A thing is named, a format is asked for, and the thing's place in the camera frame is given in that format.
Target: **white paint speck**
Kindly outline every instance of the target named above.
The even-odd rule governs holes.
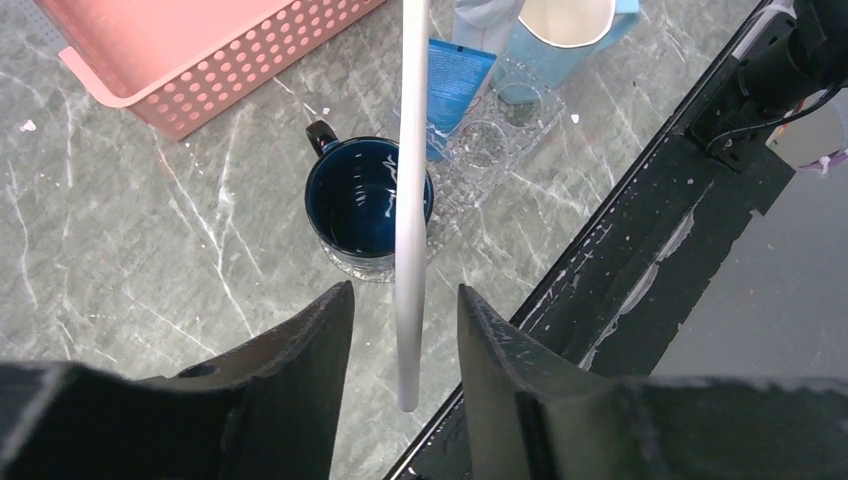
[[[18,130],[22,132],[34,132],[38,127],[35,126],[32,120],[27,120],[26,123],[18,127]]]

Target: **blue mug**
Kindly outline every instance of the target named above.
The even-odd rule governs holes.
[[[380,137],[339,141],[319,120],[306,127],[318,161],[306,180],[306,215],[318,237],[355,269],[391,268],[395,251],[398,144]],[[433,212],[426,174],[424,220]]]

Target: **white vein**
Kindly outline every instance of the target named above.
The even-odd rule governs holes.
[[[6,185],[6,195],[9,197],[9,201],[12,202],[12,205],[15,208],[15,213],[18,215],[18,221],[21,222],[21,229],[24,233],[24,251],[21,253],[19,261],[21,267],[21,278],[23,278],[24,287],[26,288],[30,302],[35,306],[35,308],[38,308],[38,298],[36,298],[35,291],[32,289],[32,284],[29,282],[29,269],[27,268],[26,262],[26,257],[29,253],[29,230],[27,230],[26,222],[24,222],[24,217],[21,214],[21,207],[18,205],[18,180],[15,176],[15,170],[12,168],[12,162],[10,162],[7,158],[6,163],[9,164],[9,173],[12,177],[12,183]]]
[[[118,365],[118,361],[115,360],[115,357],[113,357],[112,355],[109,355],[108,353],[103,352],[103,351],[101,351],[100,349],[97,349],[97,348],[94,349],[94,353],[96,353],[96,354],[98,354],[102,357],[105,357],[105,358],[111,360],[112,363],[114,363],[115,365]]]
[[[549,197],[557,200],[558,202],[560,202],[564,205],[568,205],[569,207],[573,208],[577,213],[579,213],[581,215],[589,215],[591,213],[591,212],[589,212],[589,207],[587,207],[585,204],[575,202],[572,199],[562,198],[559,195],[557,195],[555,192],[553,192],[549,189],[544,189],[544,188],[540,187],[539,185],[536,185],[535,183],[531,182],[530,180],[527,180],[526,178],[522,177],[521,175],[515,173],[514,171],[511,171],[509,173],[513,177],[521,180],[523,183],[525,183],[531,189],[536,190],[538,192],[541,192],[545,195],[548,195]]]
[[[518,231],[521,232],[521,235],[524,237],[524,241],[527,242],[527,247],[530,249],[530,255],[533,257],[533,262],[535,262],[540,268],[547,268],[545,263],[542,262],[542,259],[539,258],[539,255],[536,253],[536,249],[533,248],[533,242],[530,241],[530,236],[524,231],[524,227],[521,226],[520,222],[517,225]]]
[[[359,106],[361,107],[362,111],[365,112],[365,115],[368,117],[368,122],[371,124],[371,128],[373,128],[375,131],[380,130],[380,123],[377,121],[376,118],[374,118],[374,113],[372,113],[372,110],[374,109],[368,104],[368,100],[366,99],[365,94],[362,93],[362,89],[359,88],[357,82],[357,80],[359,80],[359,74],[355,70],[351,71],[348,80],[348,84],[352,85],[353,89],[356,90],[356,97],[359,101]]]
[[[624,115],[624,112],[621,111],[621,107],[618,106],[618,102],[615,101],[615,97],[613,97],[612,93],[610,93],[609,88],[607,88],[607,84],[604,83],[604,79],[601,77],[601,75],[598,74],[598,72],[595,72],[595,77],[597,77],[598,84],[601,86],[601,88],[604,89],[604,91],[607,93],[607,96],[612,101],[612,106],[615,108],[615,113],[617,113],[619,118],[621,118],[621,121],[624,123],[624,126],[627,127],[627,131],[629,131],[630,135],[632,135],[633,138],[636,140],[636,144],[639,145],[639,148],[644,150],[645,147],[644,145],[642,145],[642,140],[640,140],[639,135],[636,135],[636,132],[633,131],[633,125],[630,124],[630,120],[628,120],[627,117]]]
[[[150,349],[150,350],[153,350],[153,352],[158,353],[159,355],[161,355],[161,356],[163,356],[163,357],[167,358],[167,359],[168,359],[171,363],[177,363],[177,361],[176,361],[176,360],[174,360],[174,359],[173,359],[170,355],[166,354],[166,353],[165,353],[165,352],[163,352],[162,350],[159,350],[158,348],[154,347],[153,345],[151,345],[151,344],[149,344],[149,343],[145,342],[145,341],[144,341],[144,339],[142,339],[142,338],[138,335],[138,332],[133,333],[133,338],[134,338],[134,339],[136,339],[136,340],[138,340],[138,343],[140,343],[140,344],[144,345],[145,347],[147,347],[147,348],[148,348],[148,349]]]
[[[8,78],[13,83],[17,83],[18,85],[21,85],[24,88],[26,88],[27,90],[29,90],[32,93],[32,96],[35,97],[35,100],[38,102],[38,104],[40,106],[43,107],[47,104],[47,102],[44,100],[44,97],[42,97],[40,93],[38,93],[34,88],[30,87],[26,82],[24,82],[20,78],[15,77],[14,75],[9,75],[8,73],[3,72],[3,71],[0,71],[0,77]]]
[[[577,174],[580,175],[580,177],[582,177],[583,180],[586,182],[586,185],[589,186],[589,190],[592,191],[592,195],[594,195],[595,198],[598,199],[598,201],[603,201],[604,199],[603,197],[601,197],[601,194],[598,193],[598,189],[595,188],[595,184],[592,183],[591,180],[589,180],[589,177],[586,176],[586,174],[583,172],[583,169],[578,168]]]
[[[194,343],[195,345],[197,345],[197,346],[199,346],[200,348],[202,348],[202,349],[206,350],[207,352],[211,353],[212,355],[218,355],[218,354],[215,352],[215,350],[212,350],[211,348],[207,347],[207,346],[206,346],[203,342],[201,342],[200,340],[198,340],[198,339],[197,339],[197,337],[195,337],[194,335],[192,335],[192,334],[190,334],[190,333],[186,332],[185,330],[183,330],[182,328],[180,328],[180,327],[179,327],[176,323],[174,323],[174,322],[172,322],[172,321],[168,320],[167,318],[163,317],[161,314],[159,314],[159,312],[157,312],[156,310],[153,310],[152,308],[150,308],[150,306],[146,305],[145,303],[141,302],[139,299],[135,298],[135,297],[132,295],[132,293],[130,293],[129,287],[127,287],[127,288],[125,288],[125,289],[124,289],[124,295],[126,295],[126,296],[130,299],[130,300],[132,300],[132,301],[133,301],[133,303],[135,303],[135,304],[136,304],[136,305],[138,305],[139,307],[143,308],[144,310],[146,310],[147,312],[149,312],[151,315],[153,315],[153,316],[154,316],[154,317],[156,317],[157,319],[159,319],[159,320],[161,320],[161,321],[163,321],[163,322],[167,323],[168,325],[170,325],[170,327],[171,327],[171,328],[173,328],[173,329],[174,329],[174,330],[176,330],[177,332],[181,333],[184,337],[186,337],[187,339],[189,339],[189,340],[190,340],[192,343]]]
[[[438,275],[439,278],[441,278],[442,281],[445,282],[445,285],[447,285],[448,287],[453,289],[454,285],[452,283],[450,283],[450,281],[448,281],[447,277],[445,277],[445,275],[442,273],[442,271],[439,270],[438,268],[436,268],[436,275]]]
[[[233,200],[233,195],[227,189],[227,180],[230,177],[230,160],[233,154],[233,146],[236,143],[236,134],[238,133],[239,124],[244,117],[247,109],[242,109],[236,115],[236,119],[233,122],[232,129],[230,131],[230,141],[227,146],[227,152],[224,154],[224,166],[221,169],[221,179],[219,181],[218,186],[218,209],[215,214],[215,223],[217,224],[221,219],[221,210],[223,209],[227,214],[227,222],[225,225],[224,233],[221,235],[221,248],[218,249],[218,270],[221,270],[223,266],[223,257],[224,257],[224,244],[225,244],[225,235],[227,229],[232,229],[236,234],[236,238],[241,242],[242,247],[247,252],[247,258],[250,259],[250,263],[253,264],[253,268],[256,269],[256,272],[263,279],[265,278],[265,274],[262,273],[262,269],[259,268],[259,264],[256,263],[256,258],[253,256],[253,252],[250,250],[250,247],[247,246],[247,242],[244,241],[244,238],[241,236],[241,232],[236,228],[233,224],[233,213],[235,211],[235,201]]]
[[[73,148],[71,147],[71,137],[74,135],[74,116],[71,114],[71,106],[68,102],[68,97],[65,95],[64,90],[61,88],[58,89],[59,93],[62,94],[62,98],[64,99],[65,112],[68,115],[66,129],[68,131],[68,139],[66,142],[65,150],[67,155],[65,155],[65,176],[68,182],[68,188],[74,186],[74,167],[71,164],[71,157],[73,157]]]
[[[601,166],[602,166],[602,167],[604,167],[604,170],[606,170],[606,172],[607,172],[607,177],[609,178],[609,181],[610,181],[610,186],[611,186],[611,187],[614,187],[614,186],[615,186],[615,175],[612,173],[612,169],[611,169],[611,168],[610,168],[610,166],[609,166],[609,162],[607,162],[605,158],[599,158],[599,157],[595,154],[595,150],[592,148],[592,145],[591,145],[591,144],[589,143],[589,141],[586,139],[586,136],[585,136],[585,135],[583,135],[583,132],[581,132],[581,131],[578,129],[578,130],[577,130],[577,133],[580,135],[580,138],[583,140],[583,142],[584,142],[586,145],[588,145],[587,150],[589,150],[589,154],[590,154],[590,155],[592,155],[592,158],[594,158],[594,159],[595,159],[598,163],[600,163],[600,164],[601,164]]]
[[[156,140],[156,149],[159,152],[159,158],[162,162],[162,165],[168,170],[168,173],[171,175],[171,178],[174,179],[174,185],[176,185],[177,190],[182,194],[185,201],[188,203],[191,211],[194,213],[194,216],[197,218],[197,221],[200,222],[201,227],[206,232],[206,235],[209,237],[209,240],[212,242],[212,246],[215,248],[215,251],[218,252],[218,255],[222,255],[222,248],[218,246],[218,241],[215,239],[215,233],[212,231],[212,227],[208,222],[203,218],[203,215],[200,214],[200,211],[197,208],[197,204],[194,203],[191,196],[188,194],[188,191],[183,187],[183,184],[180,182],[180,179],[177,177],[177,173],[171,167],[170,163],[168,163],[168,159],[165,158],[165,152],[162,151],[162,148],[159,147],[159,141]],[[227,299],[229,299],[233,308],[238,313],[239,318],[244,323],[245,328],[247,329],[247,333],[250,334],[251,338],[255,337],[256,334],[253,332],[253,329],[250,327],[250,323],[247,321],[247,316],[244,314],[244,311],[241,309],[241,305],[236,301],[233,296],[233,292],[230,289],[230,285],[227,283],[227,280],[224,278],[224,274],[221,271],[221,267],[216,265],[215,273],[218,274],[218,278],[221,280],[221,286],[224,289],[224,293],[227,295]]]
[[[313,110],[312,107],[310,107],[309,105],[306,104],[306,102],[301,100],[300,97],[296,93],[294,93],[294,91],[291,88],[289,88],[285,83],[281,82],[279,78],[277,78],[277,77],[271,77],[271,78],[274,80],[274,82],[277,83],[277,85],[283,87],[283,90],[288,92],[289,95],[294,97],[295,100],[297,100],[301,105],[303,105],[303,108],[306,110],[306,119],[307,120],[309,120],[311,122],[315,119],[315,115],[318,115],[318,112]]]

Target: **black metal frame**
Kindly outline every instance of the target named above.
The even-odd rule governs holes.
[[[731,52],[767,3],[731,38],[512,325],[599,375],[650,374],[734,240],[753,215],[766,213],[794,174],[762,145],[746,149],[744,173],[737,173],[707,157],[687,135],[736,70]],[[791,28],[787,18],[775,17],[750,52]],[[470,478],[470,468],[460,385],[385,478]]]

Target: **white rod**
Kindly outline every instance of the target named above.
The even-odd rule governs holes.
[[[398,406],[418,406],[424,326],[424,172],[426,167],[427,52],[430,0],[403,0],[400,154],[395,216],[395,327]]]

